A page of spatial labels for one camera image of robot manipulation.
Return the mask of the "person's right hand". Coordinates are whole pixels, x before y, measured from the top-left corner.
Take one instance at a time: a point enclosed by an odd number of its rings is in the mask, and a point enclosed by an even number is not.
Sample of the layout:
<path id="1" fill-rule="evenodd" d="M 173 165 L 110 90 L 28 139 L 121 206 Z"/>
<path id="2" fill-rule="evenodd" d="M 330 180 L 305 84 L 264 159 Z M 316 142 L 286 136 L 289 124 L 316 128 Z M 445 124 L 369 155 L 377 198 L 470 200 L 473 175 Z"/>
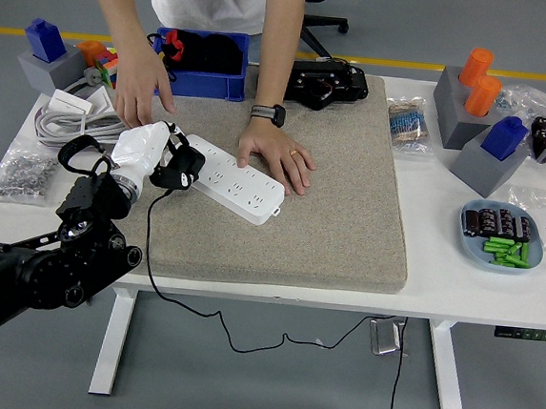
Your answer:
<path id="1" fill-rule="evenodd" d="M 118 77 L 114 108 L 128 128 L 153 122 L 152 101 L 158 93 L 168 113 L 176 113 L 170 78 L 156 52 L 145 41 L 118 50 Z"/>

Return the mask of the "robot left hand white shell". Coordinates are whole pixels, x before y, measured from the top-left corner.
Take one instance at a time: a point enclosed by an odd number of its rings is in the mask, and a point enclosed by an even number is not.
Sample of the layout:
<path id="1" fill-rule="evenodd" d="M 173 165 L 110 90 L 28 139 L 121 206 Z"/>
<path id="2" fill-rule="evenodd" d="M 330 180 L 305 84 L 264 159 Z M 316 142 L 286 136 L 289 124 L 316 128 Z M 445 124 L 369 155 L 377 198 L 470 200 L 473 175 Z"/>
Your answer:
<path id="1" fill-rule="evenodd" d="M 145 178 L 156 187 L 187 190 L 205 164 L 205 156 L 183 132 L 165 121 L 122 132 L 111 159 L 113 179 L 137 195 Z"/>

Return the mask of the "person's left hand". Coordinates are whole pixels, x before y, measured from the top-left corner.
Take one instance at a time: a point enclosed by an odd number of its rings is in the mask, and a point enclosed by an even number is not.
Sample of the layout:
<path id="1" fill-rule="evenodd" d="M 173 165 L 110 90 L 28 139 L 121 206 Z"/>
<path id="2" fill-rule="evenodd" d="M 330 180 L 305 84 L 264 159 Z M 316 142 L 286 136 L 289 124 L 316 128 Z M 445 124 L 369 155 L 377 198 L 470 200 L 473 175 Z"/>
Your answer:
<path id="1" fill-rule="evenodd" d="M 239 140 L 236 163 L 239 168 L 249 164 L 251 154 L 260 154 L 270 173 L 285 188 L 286 195 L 294 191 L 304 195 L 316 169 L 310 152 L 286 132 L 263 117 L 251 117 Z"/>

